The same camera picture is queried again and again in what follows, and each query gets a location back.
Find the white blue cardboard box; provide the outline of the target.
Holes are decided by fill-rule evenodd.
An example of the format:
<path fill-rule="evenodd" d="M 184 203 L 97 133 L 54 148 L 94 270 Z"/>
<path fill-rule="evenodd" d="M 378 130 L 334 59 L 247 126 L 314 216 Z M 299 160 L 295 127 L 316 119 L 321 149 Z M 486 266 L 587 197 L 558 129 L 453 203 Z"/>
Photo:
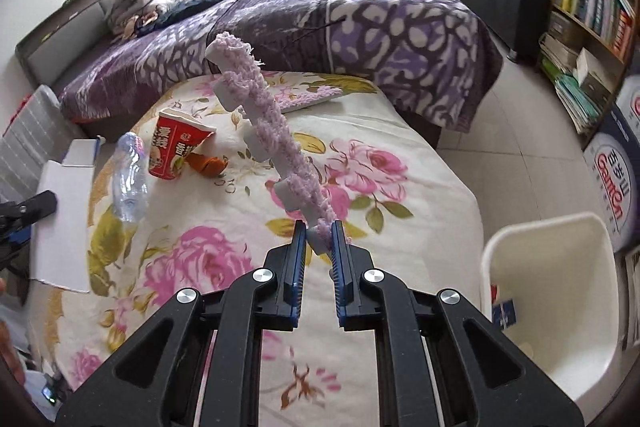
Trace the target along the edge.
<path fill-rule="evenodd" d="M 101 145 L 99 139 L 76 139 L 70 142 L 62 161 L 44 164 L 38 188 L 55 195 L 56 210 L 32 226 L 33 280 L 76 293 L 90 291 L 89 202 Z"/>

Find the red paper noodle cup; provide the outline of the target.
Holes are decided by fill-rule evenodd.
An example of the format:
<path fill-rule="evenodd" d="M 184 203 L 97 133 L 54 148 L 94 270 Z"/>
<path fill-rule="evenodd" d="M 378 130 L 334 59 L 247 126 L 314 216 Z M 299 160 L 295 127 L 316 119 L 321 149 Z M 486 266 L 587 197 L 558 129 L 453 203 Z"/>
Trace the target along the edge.
<path fill-rule="evenodd" d="M 162 109 L 152 136 L 149 174 L 162 180 L 179 178 L 186 158 L 215 132 L 215 127 L 187 113 Z"/>

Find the purple fuzzy strip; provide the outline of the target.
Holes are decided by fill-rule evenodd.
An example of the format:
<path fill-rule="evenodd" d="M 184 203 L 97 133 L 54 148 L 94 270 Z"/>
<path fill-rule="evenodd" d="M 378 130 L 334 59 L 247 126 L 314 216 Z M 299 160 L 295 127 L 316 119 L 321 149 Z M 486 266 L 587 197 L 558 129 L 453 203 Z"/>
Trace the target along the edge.
<path fill-rule="evenodd" d="M 220 70 L 214 92 L 222 107 L 228 112 L 242 108 L 250 121 L 243 135 L 250 153 L 258 161 L 271 160 L 279 173 L 273 192 L 286 211 L 302 214 L 307 242 L 314 252 L 328 253 L 335 212 L 270 93 L 252 47 L 225 31 L 209 43 L 205 58 Z"/>
<path fill-rule="evenodd" d="M 280 111 L 285 114 L 339 98 L 343 95 L 343 90 L 331 86 L 308 87 L 306 89 L 285 87 L 274 89 L 272 94 Z"/>

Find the white plastic trash bin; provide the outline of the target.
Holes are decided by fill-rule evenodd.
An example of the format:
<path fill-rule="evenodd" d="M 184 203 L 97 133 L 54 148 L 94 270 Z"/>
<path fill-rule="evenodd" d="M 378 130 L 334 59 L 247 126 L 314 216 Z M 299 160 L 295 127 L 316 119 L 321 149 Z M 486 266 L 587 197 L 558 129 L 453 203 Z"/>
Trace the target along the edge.
<path fill-rule="evenodd" d="M 608 230 L 592 212 L 519 223 L 489 239 L 480 262 L 486 317 L 582 402 L 618 346 L 620 298 Z"/>

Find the grey striped fabric panel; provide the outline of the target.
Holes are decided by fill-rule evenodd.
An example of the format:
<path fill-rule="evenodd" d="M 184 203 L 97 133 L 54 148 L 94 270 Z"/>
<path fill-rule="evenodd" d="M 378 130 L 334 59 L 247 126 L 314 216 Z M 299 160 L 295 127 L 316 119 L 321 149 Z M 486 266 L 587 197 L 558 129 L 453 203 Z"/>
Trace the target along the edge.
<path fill-rule="evenodd" d="M 68 120 L 48 86 L 39 86 L 1 137 L 1 202 L 21 202 L 36 194 L 43 166 L 61 161 L 84 132 Z"/>

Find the clear plastic water bottle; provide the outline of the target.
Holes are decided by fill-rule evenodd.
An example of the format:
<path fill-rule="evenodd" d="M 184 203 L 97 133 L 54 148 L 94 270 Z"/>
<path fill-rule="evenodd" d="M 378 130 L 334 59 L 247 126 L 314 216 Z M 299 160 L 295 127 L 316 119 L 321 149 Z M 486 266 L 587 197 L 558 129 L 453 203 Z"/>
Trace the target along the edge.
<path fill-rule="evenodd" d="M 146 153 L 140 136 L 134 132 L 123 134 L 116 143 L 112 159 L 114 215 L 122 222 L 137 225 L 148 207 Z"/>

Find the orange wrapper scrap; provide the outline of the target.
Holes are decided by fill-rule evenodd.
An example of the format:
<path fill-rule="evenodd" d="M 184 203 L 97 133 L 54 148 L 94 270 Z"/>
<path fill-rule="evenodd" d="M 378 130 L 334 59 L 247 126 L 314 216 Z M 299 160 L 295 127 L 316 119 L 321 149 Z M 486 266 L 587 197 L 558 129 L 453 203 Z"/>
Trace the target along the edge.
<path fill-rule="evenodd" d="M 217 178 L 228 167 L 228 159 L 225 157 L 206 156 L 199 153 L 191 153 L 186 158 L 186 163 L 191 169 L 208 179 Z"/>

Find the floral bedsheet on table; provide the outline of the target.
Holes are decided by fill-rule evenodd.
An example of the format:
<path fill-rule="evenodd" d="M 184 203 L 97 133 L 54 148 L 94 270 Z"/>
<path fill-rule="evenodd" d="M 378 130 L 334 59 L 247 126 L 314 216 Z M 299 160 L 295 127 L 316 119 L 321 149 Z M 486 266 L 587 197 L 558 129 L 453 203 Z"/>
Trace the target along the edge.
<path fill-rule="evenodd" d="M 323 193 L 348 237 L 409 287 L 452 287 L 480 301 L 484 235 L 472 192 L 366 80 L 343 79 L 341 98 L 288 115 Z M 247 121 L 196 77 L 157 103 L 216 128 L 202 151 L 227 158 L 217 179 L 192 169 L 150 178 L 148 211 L 125 231 L 112 213 L 112 168 L 93 185 L 88 293 L 32 288 L 30 340 L 72 386 L 91 373 L 181 288 L 228 287 L 292 237 L 295 215 L 274 195 L 278 173 L 243 139 Z M 346 333 L 335 315 L 327 257 L 308 255 L 300 323 L 262 347 L 259 421 L 264 426 L 374 426 L 374 340 Z"/>

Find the grey padded headboard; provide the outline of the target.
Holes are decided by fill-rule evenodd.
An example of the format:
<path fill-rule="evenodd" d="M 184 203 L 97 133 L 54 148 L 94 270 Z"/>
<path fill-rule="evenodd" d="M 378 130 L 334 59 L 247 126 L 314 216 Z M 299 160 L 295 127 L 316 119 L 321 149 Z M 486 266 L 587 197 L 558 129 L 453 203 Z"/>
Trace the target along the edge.
<path fill-rule="evenodd" d="M 115 0 L 67 0 L 15 46 L 32 89 L 53 88 L 88 50 L 111 35 L 106 17 Z"/>

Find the dark blue garment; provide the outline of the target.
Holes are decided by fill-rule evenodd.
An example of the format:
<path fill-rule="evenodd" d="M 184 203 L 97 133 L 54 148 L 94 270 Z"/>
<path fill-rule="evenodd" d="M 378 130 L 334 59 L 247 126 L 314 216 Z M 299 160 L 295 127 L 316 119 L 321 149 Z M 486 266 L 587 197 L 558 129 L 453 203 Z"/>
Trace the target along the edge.
<path fill-rule="evenodd" d="M 162 14 L 157 14 L 147 22 L 134 24 L 134 36 L 143 37 L 151 32 L 165 29 L 191 16 L 208 10 L 224 0 L 186 0 L 175 4 Z"/>

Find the blue white Ganten carton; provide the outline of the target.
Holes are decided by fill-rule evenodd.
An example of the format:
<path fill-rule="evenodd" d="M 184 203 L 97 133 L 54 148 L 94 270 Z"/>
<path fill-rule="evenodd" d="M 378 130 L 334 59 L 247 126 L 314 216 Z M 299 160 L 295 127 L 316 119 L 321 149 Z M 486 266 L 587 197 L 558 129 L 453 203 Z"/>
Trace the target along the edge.
<path fill-rule="evenodd" d="M 584 150 L 613 251 L 639 244 L 639 143 L 623 117 L 605 116 Z"/>

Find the purple patterned bed quilt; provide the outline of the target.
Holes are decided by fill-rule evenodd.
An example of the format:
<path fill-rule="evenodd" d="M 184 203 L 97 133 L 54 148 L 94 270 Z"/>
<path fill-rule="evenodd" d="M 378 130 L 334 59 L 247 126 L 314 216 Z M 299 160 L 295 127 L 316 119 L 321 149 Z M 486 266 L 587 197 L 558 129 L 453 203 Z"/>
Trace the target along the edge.
<path fill-rule="evenodd" d="M 213 72 L 221 32 L 250 44 L 269 72 L 367 79 L 393 106 L 468 131 L 503 58 L 460 0 L 222 0 L 89 60 L 58 97 L 79 124 L 141 115 L 174 84 Z"/>

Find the wooden bookshelf with books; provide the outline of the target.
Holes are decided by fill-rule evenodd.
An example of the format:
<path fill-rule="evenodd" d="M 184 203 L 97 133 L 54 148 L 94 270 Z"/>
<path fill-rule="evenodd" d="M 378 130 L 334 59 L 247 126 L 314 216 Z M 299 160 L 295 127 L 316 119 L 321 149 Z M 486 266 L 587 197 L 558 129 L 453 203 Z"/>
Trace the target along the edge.
<path fill-rule="evenodd" d="M 539 65 L 582 145 L 623 87 L 634 54 L 639 0 L 551 0 Z"/>

